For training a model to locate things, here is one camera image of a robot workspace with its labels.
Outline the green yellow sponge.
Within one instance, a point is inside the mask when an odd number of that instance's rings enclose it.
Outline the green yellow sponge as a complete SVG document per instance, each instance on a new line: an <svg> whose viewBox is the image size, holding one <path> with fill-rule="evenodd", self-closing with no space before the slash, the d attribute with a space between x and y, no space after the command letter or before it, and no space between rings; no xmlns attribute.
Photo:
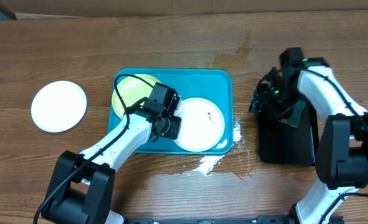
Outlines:
<svg viewBox="0 0 368 224"><path fill-rule="evenodd" d="M300 124L301 114L306 106L306 102L303 100L298 100L290 109L291 115L288 118L282 118L281 123L288 126L297 128Z"/></svg>

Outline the white plate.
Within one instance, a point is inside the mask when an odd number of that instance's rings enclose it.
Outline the white plate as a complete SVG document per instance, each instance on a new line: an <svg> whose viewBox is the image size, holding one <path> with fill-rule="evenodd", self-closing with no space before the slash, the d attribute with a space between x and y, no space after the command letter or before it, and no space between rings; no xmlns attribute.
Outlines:
<svg viewBox="0 0 368 224"><path fill-rule="evenodd" d="M49 133L60 133L76 126L84 117L87 97L76 83L66 80L45 85L35 95L30 114L35 125Z"/></svg>
<svg viewBox="0 0 368 224"><path fill-rule="evenodd" d="M205 152L221 140L225 119L210 100L188 98L180 103L175 116L182 119L175 144L189 152Z"/></svg>

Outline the black rectangular tray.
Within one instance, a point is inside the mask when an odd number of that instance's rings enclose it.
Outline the black rectangular tray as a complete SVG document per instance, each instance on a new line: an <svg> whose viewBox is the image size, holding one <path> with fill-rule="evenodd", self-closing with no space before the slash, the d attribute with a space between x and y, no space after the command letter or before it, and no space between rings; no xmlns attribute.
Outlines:
<svg viewBox="0 0 368 224"><path fill-rule="evenodd" d="M306 102L297 128L257 115L258 155L269 164L293 166L313 166L319 144L316 111L311 103L300 96L298 100Z"/></svg>

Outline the teal plastic tray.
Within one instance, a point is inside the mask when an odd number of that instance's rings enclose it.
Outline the teal plastic tray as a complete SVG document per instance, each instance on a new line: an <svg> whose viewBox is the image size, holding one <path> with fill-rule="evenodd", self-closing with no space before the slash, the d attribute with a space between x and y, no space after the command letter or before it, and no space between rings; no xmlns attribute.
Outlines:
<svg viewBox="0 0 368 224"><path fill-rule="evenodd" d="M164 85L172 87L182 100L199 97L212 101L221 110L225 119L225 130L221 140L205 152L189 152L177 146L173 140L159 138L155 142L148 141L138 147L136 153L146 154L225 154L234 143L234 117L232 78L230 74L219 69L203 68L124 68L120 74L148 74ZM121 118L113 111L112 103L109 115L108 133L119 123Z"/></svg>

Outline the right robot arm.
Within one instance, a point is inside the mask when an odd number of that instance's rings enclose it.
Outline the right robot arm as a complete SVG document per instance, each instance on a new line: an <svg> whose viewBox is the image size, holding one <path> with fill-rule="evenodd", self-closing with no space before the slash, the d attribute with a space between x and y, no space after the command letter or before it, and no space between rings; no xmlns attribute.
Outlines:
<svg viewBox="0 0 368 224"><path fill-rule="evenodd" d="M262 162L313 166L317 177L286 215L257 223L342 223L334 211L368 185L368 111L354 101L329 63L288 48L258 82L249 112L257 118Z"/></svg>

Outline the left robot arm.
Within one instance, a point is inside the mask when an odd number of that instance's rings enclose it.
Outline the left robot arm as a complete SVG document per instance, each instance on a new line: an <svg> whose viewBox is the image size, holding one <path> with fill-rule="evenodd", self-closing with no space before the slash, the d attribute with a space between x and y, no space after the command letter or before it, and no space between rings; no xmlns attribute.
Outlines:
<svg viewBox="0 0 368 224"><path fill-rule="evenodd" d="M116 172L150 139L178 137L181 119L174 112L180 100L176 90L156 83L102 140L79 154L61 154L33 222L42 217L53 223L127 223L111 210Z"/></svg>

